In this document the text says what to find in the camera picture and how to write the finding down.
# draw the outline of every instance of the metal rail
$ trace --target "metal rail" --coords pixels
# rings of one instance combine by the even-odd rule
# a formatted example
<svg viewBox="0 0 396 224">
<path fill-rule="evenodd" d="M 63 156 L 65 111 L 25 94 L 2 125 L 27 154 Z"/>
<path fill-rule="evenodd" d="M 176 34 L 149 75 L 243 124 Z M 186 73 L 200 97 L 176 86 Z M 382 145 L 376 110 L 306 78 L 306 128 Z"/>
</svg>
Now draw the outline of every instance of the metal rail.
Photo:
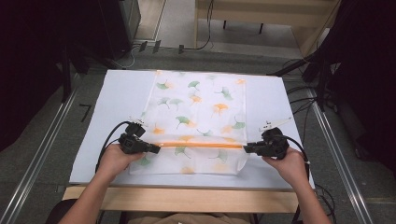
<svg viewBox="0 0 396 224">
<path fill-rule="evenodd" d="M 37 178 L 38 173 L 40 172 L 41 167 L 43 166 L 44 161 L 50 152 L 52 143 L 61 129 L 62 124 L 64 123 L 64 119 L 70 109 L 70 106 L 73 104 L 78 90 L 79 80 L 79 75 L 75 74 L 73 83 L 76 83 L 76 87 L 72 90 L 70 97 L 66 100 L 66 102 L 62 103 L 59 107 L 55 118 L 53 119 L 43 140 L 41 141 L 40 146 L 38 147 L 37 152 L 35 153 L 35 156 L 30 162 L 30 165 L 23 175 L 20 183 L 15 188 L 12 198 L 8 203 L 7 209 L 0 219 L 0 223 L 15 223 L 18 214 L 23 207 L 23 204 L 25 203 L 29 192 L 33 187 L 33 184 L 35 183 L 35 179 Z"/>
<path fill-rule="evenodd" d="M 308 96 L 315 97 L 316 94 L 313 90 L 308 90 Z M 359 223 L 374 223 L 367 209 L 364 198 L 361 195 L 361 191 L 359 190 L 359 187 L 356 184 L 349 167 L 347 166 L 347 162 L 343 156 L 343 153 L 341 152 L 341 148 L 338 146 L 337 140 L 335 139 L 335 136 L 332 132 L 332 127 L 330 126 L 329 121 L 327 121 L 325 113 L 320 110 L 318 104 L 314 103 L 313 106 L 320 128 L 324 133 L 324 137 L 326 138 L 330 152 L 332 153 L 332 158 L 334 159 L 338 173 L 343 180 L 346 193 L 352 203 L 353 208 L 355 209 Z"/>
</svg>

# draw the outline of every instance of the human hand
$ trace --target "human hand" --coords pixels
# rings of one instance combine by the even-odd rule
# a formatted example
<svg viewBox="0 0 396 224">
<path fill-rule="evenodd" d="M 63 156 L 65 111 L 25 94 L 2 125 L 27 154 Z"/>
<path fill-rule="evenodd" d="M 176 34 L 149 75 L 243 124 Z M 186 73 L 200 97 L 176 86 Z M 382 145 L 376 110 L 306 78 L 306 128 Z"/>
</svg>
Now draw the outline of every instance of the human hand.
<svg viewBox="0 0 396 224">
<path fill-rule="evenodd" d="M 292 147 L 287 149 L 286 156 L 283 160 L 275 160 L 271 157 L 262 157 L 262 159 L 276 168 L 280 176 L 293 188 L 297 184 L 308 181 L 303 153 Z"/>
<path fill-rule="evenodd" d="M 111 144 L 107 147 L 105 154 L 100 160 L 100 165 L 97 175 L 103 176 L 111 182 L 116 175 L 125 170 L 129 163 L 132 161 L 137 161 L 144 156 L 143 153 L 136 154 L 125 154 L 121 148 L 120 144 Z"/>
</svg>

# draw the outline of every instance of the orange rod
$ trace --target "orange rod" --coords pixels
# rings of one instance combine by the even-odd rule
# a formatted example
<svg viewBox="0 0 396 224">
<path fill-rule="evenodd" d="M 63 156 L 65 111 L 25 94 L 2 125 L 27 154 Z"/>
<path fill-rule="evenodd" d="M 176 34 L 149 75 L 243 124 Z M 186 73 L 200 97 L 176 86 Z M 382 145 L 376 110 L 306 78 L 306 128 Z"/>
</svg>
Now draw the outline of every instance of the orange rod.
<svg viewBox="0 0 396 224">
<path fill-rule="evenodd" d="M 230 149 L 241 149 L 242 145 L 222 144 L 222 143 L 183 143 L 183 142 L 168 142 L 155 143 L 159 147 L 221 147 Z"/>
</svg>

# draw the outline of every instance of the white fabric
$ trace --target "white fabric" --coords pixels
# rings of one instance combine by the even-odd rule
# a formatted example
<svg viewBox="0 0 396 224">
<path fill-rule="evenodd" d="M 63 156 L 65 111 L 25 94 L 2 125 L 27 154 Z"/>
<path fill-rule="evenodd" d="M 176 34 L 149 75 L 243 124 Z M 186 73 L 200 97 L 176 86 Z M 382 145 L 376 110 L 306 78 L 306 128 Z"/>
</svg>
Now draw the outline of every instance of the white fabric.
<svg viewBox="0 0 396 224">
<path fill-rule="evenodd" d="M 130 174 L 236 175 L 248 154 L 245 80 L 215 74 L 157 71 L 141 119 L 142 139 L 162 147 L 134 162 Z M 197 147 L 196 144 L 239 148 Z"/>
</svg>

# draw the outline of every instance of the ginkgo leaf print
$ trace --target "ginkgo leaf print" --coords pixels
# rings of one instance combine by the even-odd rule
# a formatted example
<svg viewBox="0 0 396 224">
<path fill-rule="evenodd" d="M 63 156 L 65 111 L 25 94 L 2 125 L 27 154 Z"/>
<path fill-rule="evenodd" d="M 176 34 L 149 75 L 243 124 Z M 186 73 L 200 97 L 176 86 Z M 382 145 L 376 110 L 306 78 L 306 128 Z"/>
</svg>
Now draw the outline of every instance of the ginkgo leaf print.
<svg viewBox="0 0 396 224">
<path fill-rule="evenodd" d="M 246 81 L 244 79 L 236 80 L 236 84 L 244 84 Z"/>
<path fill-rule="evenodd" d="M 165 129 L 161 129 L 161 128 L 157 127 L 157 124 L 155 124 L 154 130 L 152 132 L 155 134 L 164 134 Z"/>
<path fill-rule="evenodd" d="M 167 89 L 173 87 L 173 85 L 172 85 L 171 83 L 167 82 L 167 80 L 166 80 L 164 83 L 159 83 L 159 82 L 157 82 L 157 83 L 156 83 L 156 86 L 157 86 L 159 89 L 161 89 L 161 90 L 167 90 Z"/>
<path fill-rule="evenodd" d="M 213 135 L 213 132 L 212 131 L 207 131 L 206 133 L 201 133 L 203 136 L 212 136 Z"/>
<path fill-rule="evenodd" d="M 221 112 L 222 112 L 223 110 L 225 110 L 225 109 L 228 109 L 228 106 L 225 105 L 225 104 L 216 104 L 216 105 L 213 105 L 214 113 L 219 114 L 219 116 L 221 115 Z"/>
<path fill-rule="evenodd" d="M 176 119 L 178 119 L 178 125 L 177 125 L 176 129 L 178 129 L 178 126 L 179 126 L 181 123 L 186 124 L 186 125 L 187 125 L 188 127 L 190 127 L 190 128 L 195 127 L 195 123 L 192 122 L 191 120 L 189 120 L 189 119 L 186 118 L 186 117 L 179 116 L 179 117 L 176 117 Z"/>
<path fill-rule="evenodd" d="M 221 161 L 223 163 L 225 163 L 227 161 L 227 159 L 228 159 L 227 151 L 225 149 L 219 149 L 218 156 L 217 157 L 212 157 L 212 158 L 209 158 L 209 159 L 221 159 Z"/>
<path fill-rule="evenodd" d="M 182 140 L 182 141 L 188 142 L 188 141 L 190 141 L 192 138 L 194 138 L 193 135 L 181 135 L 181 136 L 178 138 L 178 140 Z"/>
<path fill-rule="evenodd" d="M 192 104 L 191 105 L 193 105 L 195 103 L 201 103 L 202 102 L 202 98 L 197 96 L 197 95 L 190 96 L 190 99 L 192 99 Z"/>
<path fill-rule="evenodd" d="M 236 120 L 236 117 L 234 117 L 235 119 L 235 125 L 233 125 L 234 129 L 243 129 L 245 128 L 245 122 L 239 122 L 238 120 Z"/>
<path fill-rule="evenodd" d="M 228 90 L 227 87 L 222 87 L 221 91 L 215 92 L 215 93 L 222 93 L 226 100 L 232 100 L 233 99 L 233 97 L 231 96 L 230 91 Z"/>
<path fill-rule="evenodd" d="M 186 147 L 175 147 L 175 155 L 178 155 L 178 154 L 180 154 L 180 153 L 184 154 L 186 157 L 188 157 L 189 159 L 191 159 L 191 157 L 189 157 L 189 156 L 186 154 Z"/>
<path fill-rule="evenodd" d="M 207 79 L 210 79 L 210 80 L 215 80 L 215 78 L 216 78 L 216 76 L 213 76 L 213 75 L 207 76 Z"/>
<path fill-rule="evenodd" d="M 233 130 L 233 126 L 227 125 L 221 129 L 221 133 L 230 133 Z"/>
<path fill-rule="evenodd" d="M 176 105 L 176 111 L 178 111 L 178 105 L 181 103 L 183 103 L 183 101 L 180 99 L 172 99 L 169 101 L 170 105 Z"/>
<path fill-rule="evenodd" d="M 169 99 L 170 99 L 169 97 L 163 97 L 157 102 L 157 105 L 166 105 L 168 106 L 168 109 L 170 109 L 171 107 L 169 107 L 167 103 Z"/>
<path fill-rule="evenodd" d="M 140 159 L 139 164 L 142 166 L 147 166 L 150 164 L 150 161 L 146 157 L 143 157 L 142 159 Z"/>
<path fill-rule="evenodd" d="M 189 84 L 189 88 L 190 88 L 190 87 L 194 87 L 196 90 L 198 90 L 198 89 L 197 89 L 197 86 L 198 86 L 199 83 L 200 83 L 199 81 L 192 81 L 192 82 L 190 82 L 190 84 Z"/>
<path fill-rule="evenodd" d="M 223 137 L 223 139 L 226 140 L 226 141 L 229 142 L 229 143 L 234 143 L 234 142 L 236 142 L 235 139 L 229 138 L 229 137 Z"/>
</svg>

